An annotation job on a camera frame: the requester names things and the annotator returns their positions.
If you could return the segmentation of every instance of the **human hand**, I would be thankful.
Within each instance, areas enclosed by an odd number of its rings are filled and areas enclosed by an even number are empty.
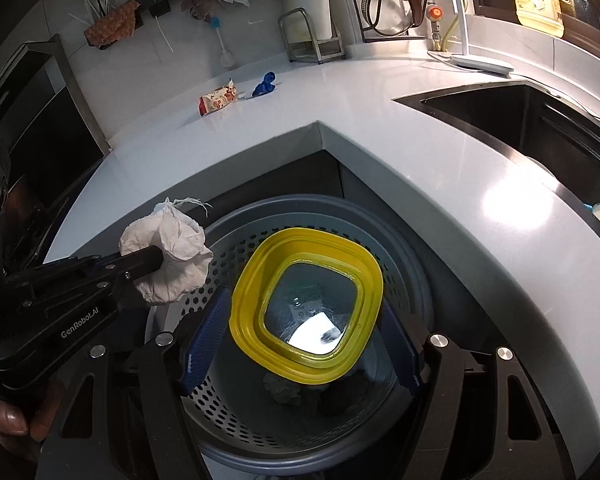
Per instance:
[[[64,384],[51,381],[30,421],[20,408],[0,399],[0,444],[13,454],[37,462],[40,442],[48,435],[63,396]]]

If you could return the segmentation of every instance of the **silver screw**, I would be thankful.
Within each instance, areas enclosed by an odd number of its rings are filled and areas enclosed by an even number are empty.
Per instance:
[[[106,351],[107,351],[107,349],[104,348],[103,345],[96,345],[91,348],[89,355],[91,357],[93,357],[94,359],[97,359],[98,357],[102,357],[104,355],[104,352],[106,352]]]
[[[167,346],[173,343],[173,334],[171,332],[162,332],[155,337],[155,343],[158,346]]]
[[[444,348],[446,345],[449,344],[449,339],[447,339],[446,337],[444,337],[442,334],[434,334],[429,338],[429,341],[431,341],[431,344],[433,346],[437,346],[438,348]]]
[[[498,357],[505,361],[511,361],[513,359],[513,352],[504,346],[498,348]]]

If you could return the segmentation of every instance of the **yellow hose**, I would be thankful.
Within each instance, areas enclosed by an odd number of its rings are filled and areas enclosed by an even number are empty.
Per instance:
[[[464,12],[466,12],[466,8],[469,6],[467,0],[462,0],[462,6],[464,7]],[[446,49],[446,44],[449,42],[449,39],[451,38],[451,34],[453,33],[454,29],[458,26],[459,20],[460,17],[456,14],[456,17],[451,22],[451,25],[449,25],[449,28],[446,30],[445,35],[442,37],[442,42],[440,43],[440,52],[448,52],[448,50]]]

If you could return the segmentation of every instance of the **yellow container lid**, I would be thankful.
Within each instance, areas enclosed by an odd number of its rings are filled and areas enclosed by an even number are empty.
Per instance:
[[[232,297],[236,344],[271,372],[303,384],[344,375],[371,336],[382,272],[363,247],[306,228],[267,238]]]

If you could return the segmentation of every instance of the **kitchen counter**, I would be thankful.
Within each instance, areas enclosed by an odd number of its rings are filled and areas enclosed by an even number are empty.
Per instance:
[[[254,70],[238,74],[238,91],[251,92],[268,70],[276,72],[276,91],[200,118],[197,98],[212,85],[191,89],[112,139],[114,151],[67,215],[47,260],[90,249],[107,230],[115,240],[122,224],[167,195],[183,198],[175,193],[187,189],[208,200],[326,149],[436,251],[491,316],[583,472],[600,449],[600,239],[523,166],[392,100],[497,78],[417,56]],[[302,133],[312,124],[317,141]],[[298,134],[286,148],[255,150],[289,132]],[[208,178],[247,150],[247,160]]]

